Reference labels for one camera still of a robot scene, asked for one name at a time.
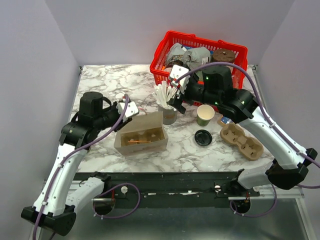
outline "beige box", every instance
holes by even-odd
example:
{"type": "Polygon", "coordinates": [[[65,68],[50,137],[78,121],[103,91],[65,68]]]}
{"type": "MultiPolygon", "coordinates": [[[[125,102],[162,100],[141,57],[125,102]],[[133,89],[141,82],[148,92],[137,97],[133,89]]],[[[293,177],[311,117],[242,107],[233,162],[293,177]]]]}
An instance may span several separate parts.
{"type": "Polygon", "coordinates": [[[167,149],[168,135],[162,111],[135,116],[115,135],[114,148],[123,156],[160,152],[167,149]]]}

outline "black lid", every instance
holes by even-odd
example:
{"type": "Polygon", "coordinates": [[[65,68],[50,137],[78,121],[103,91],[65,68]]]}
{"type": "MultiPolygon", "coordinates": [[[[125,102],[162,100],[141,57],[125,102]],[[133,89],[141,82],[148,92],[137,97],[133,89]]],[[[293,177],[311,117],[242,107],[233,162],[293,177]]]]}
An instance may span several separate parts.
{"type": "Polygon", "coordinates": [[[201,129],[195,133],[194,140],[200,146],[208,146],[212,142],[212,136],[207,130],[201,129]]]}

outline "white wall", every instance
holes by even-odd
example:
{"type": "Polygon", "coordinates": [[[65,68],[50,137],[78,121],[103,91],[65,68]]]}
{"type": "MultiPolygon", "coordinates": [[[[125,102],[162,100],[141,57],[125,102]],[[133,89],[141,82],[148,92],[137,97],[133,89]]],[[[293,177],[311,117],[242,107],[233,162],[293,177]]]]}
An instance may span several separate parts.
{"type": "MultiPolygon", "coordinates": [[[[319,0],[293,3],[262,57],[258,76],[270,115],[300,144],[320,154],[319,9],[319,0]]],[[[320,169],[309,169],[304,184],[320,185],[320,169]]],[[[320,238],[320,189],[304,192],[313,228],[320,238]]]]}
{"type": "Polygon", "coordinates": [[[169,30],[247,46],[257,64],[294,0],[46,0],[83,65],[150,64],[169,30]]]}
{"type": "Polygon", "coordinates": [[[0,233],[28,239],[20,217],[48,177],[79,67],[43,0],[0,7],[0,233]]]}

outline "white sticker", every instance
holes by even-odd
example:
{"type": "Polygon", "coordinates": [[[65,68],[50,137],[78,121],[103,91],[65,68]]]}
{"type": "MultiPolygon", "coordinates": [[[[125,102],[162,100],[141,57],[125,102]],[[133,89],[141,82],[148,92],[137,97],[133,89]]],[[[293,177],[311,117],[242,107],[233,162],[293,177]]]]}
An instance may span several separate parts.
{"type": "Polygon", "coordinates": [[[207,64],[208,62],[209,62],[209,57],[204,57],[204,58],[202,58],[202,64],[201,65],[207,64]]]}

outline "robotic arm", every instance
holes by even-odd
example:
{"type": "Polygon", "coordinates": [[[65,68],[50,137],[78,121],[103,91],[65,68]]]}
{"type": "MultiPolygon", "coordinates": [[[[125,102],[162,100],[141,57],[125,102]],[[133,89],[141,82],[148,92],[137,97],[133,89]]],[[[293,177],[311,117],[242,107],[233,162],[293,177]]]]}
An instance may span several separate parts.
{"type": "MultiPolygon", "coordinates": [[[[61,161],[75,149],[95,140],[100,131],[112,127],[124,108],[123,100],[111,103],[99,92],[86,92],[83,95],[80,99],[79,111],[71,122],[61,130],[60,145],[49,178],[33,206],[23,209],[22,218],[35,224],[38,214],[41,212],[39,227],[49,229],[62,236],[68,234],[76,220],[77,212],[92,198],[103,192],[105,186],[108,186],[109,177],[104,173],[96,172],[83,186],[68,196],[78,166],[89,149],[85,148],[74,153],[63,165],[61,165],[61,161]],[[103,109],[103,101],[107,102],[109,107],[103,109]],[[55,178],[55,181],[50,186],[52,178],[55,178]],[[47,201],[44,202],[48,188],[51,191],[47,201]]],[[[135,102],[129,101],[123,120],[114,131],[120,130],[137,114],[139,114],[139,110],[135,102]]]]}
{"type": "MultiPolygon", "coordinates": [[[[273,128],[276,122],[269,115],[268,120],[263,115],[256,97],[245,89],[233,88],[231,71],[226,66],[211,66],[202,70],[203,84],[198,83],[198,77],[186,76],[180,82],[174,81],[186,74],[187,68],[174,65],[169,78],[172,85],[179,87],[176,96],[169,101],[182,114],[186,109],[183,102],[192,105],[194,102],[216,106],[221,114],[230,118],[234,123],[249,130],[275,157],[262,167],[249,170],[241,169],[237,177],[230,183],[233,192],[250,189],[255,186],[274,184],[289,190],[302,182],[311,163],[298,154],[278,132],[273,128]]],[[[278,131],[294,146],[311,159],[317,152],[313,148],[305,149],[289,137],[280,127],[278,131]]]]}

